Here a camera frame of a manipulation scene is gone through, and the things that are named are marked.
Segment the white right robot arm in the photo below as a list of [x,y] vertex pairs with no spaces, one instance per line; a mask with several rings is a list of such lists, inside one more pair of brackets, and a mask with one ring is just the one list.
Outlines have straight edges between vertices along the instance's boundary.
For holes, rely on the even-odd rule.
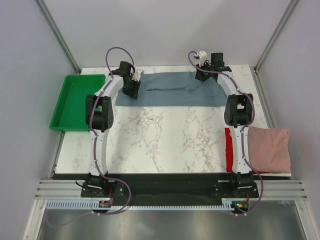
[[240,197],[255,188],[248,144],[249,125],[255,117],[253,96],[245,93],[237,84],[231,68],[225,66],[223,53],[213,53],[211,61],[208,61],[207,53],[199,51],[194,53],[194,58],[198,60],[198,64],[194,66],[195,78],[201,82],[214,79],[227,96],[224,122],[231,134],[233,164],[230,181],[225,183],[224,190]]

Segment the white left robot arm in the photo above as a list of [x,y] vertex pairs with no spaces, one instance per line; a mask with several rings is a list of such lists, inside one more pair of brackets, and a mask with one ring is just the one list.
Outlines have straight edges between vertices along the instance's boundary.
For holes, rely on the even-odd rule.
[[92,160],[89,173],[82,185],[81,197],[83,198],[112,196],[110,183],[113,181],[106,179],[108,174],[107,140],[114,123],[112,100],[119,90],[136,100],[142,74],[142,69],[135,68],[129,62],[121,61],[119,68],[109,73],[101,89],[85,98],[85,122],[91,135]]

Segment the blue grey t shirt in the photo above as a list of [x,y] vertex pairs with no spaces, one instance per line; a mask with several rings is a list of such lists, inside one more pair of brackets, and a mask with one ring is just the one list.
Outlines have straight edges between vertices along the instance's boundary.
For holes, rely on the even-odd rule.
[[227,95],[213,79],[204,82],[195,72],[143,74],[137,99],[118,91],[115,104],[121,107],[223,107]]

